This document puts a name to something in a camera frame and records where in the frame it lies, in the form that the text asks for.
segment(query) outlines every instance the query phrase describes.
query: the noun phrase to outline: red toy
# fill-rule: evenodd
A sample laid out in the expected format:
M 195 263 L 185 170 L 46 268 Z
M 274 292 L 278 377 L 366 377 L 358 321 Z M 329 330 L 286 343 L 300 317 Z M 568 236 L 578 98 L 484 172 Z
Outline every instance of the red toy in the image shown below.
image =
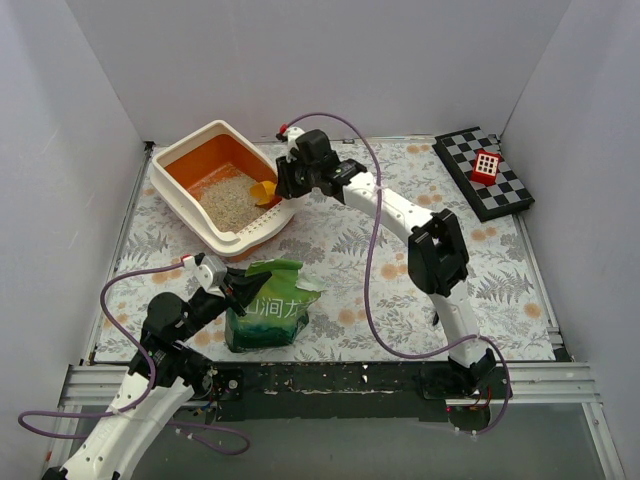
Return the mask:
M 476 153 L 476 163 L 471 172 L 471 180 L 490 186 L 496 183 L 498 176 L 498 163 L 502 157 L 499 153 L 478 150 Z

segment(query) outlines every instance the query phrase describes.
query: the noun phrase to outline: checkerboard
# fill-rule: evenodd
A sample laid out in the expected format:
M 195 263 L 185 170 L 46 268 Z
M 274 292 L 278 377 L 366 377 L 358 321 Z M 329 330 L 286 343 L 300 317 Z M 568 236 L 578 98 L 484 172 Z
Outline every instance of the checkerboard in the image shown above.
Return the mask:
M 495 185 L 487 187 L 471 181 L 478 150 L 500 153 L 497 140 L 488 137 L 480 127 L 440 135 L 433 148 L 481 222 L 526 210 L 533 203 L 533 197 L 504 157 Z

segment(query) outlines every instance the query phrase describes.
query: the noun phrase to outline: glass panel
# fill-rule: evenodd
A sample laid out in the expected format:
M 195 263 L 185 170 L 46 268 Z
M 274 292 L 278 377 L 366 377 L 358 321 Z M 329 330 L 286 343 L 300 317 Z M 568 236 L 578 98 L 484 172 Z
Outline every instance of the glass panel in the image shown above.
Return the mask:
M 495 415 L 499 406 L 492 407 Z M 190 412 L 178 419 L 195 421 Z M 95 422 L 81 422 L 88 432 Z M 253 439 L 224 457 L 165 428 L 133 480 L 178 478 L 580 478 L 603 479 L 580 405 L 512 405 L 502 424 L 473 441 L 411 419 L 251 420 L 225 423 Z M 227 448 L 240 441 L 205 433 Z

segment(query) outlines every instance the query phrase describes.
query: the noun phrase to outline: orange litter tray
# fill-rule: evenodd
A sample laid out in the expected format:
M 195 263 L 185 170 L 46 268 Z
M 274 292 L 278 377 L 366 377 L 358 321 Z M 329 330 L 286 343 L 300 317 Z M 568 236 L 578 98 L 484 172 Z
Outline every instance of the orange litter tray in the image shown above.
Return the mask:
M 207 186 L 238 170 L 256 182 L 277 182 L 274 164 L 222 120 L 174 143 L 154 157 L 151 166 L 151 183 L 171 210 L 215 253 L 232 261 L 275 236 L 302 206 L 301 199 L 277 199 L 239 232 L 221 231 L 198 200 Z

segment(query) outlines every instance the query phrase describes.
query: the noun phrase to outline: cat litter bag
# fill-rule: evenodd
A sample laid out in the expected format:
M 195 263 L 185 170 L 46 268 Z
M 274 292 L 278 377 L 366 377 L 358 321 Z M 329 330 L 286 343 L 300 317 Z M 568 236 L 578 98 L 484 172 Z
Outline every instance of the cat litter bag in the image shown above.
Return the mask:
M 324 290 L 322 280 L 300 272 L 302 262 L 284 258 L 252 263 L 246 276 L 271 272 L 247 314 L 226 313 L 224 337 L 232 352 L 291 345 L 308 323 L 307 310 Z

